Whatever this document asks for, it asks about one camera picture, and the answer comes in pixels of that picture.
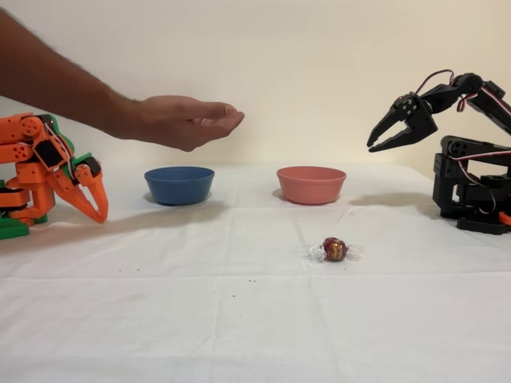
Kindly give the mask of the person's bare hand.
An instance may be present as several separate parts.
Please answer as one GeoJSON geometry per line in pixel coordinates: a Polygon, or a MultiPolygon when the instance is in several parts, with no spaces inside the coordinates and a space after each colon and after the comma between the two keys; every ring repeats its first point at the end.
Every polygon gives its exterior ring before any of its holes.
{"type": "Polygon", "coordinates": [[[243,112],[223,102],[156,96],[136,103],[125,132],[134,140],[191,152],[229,136],[243,119],[243,112]]]}

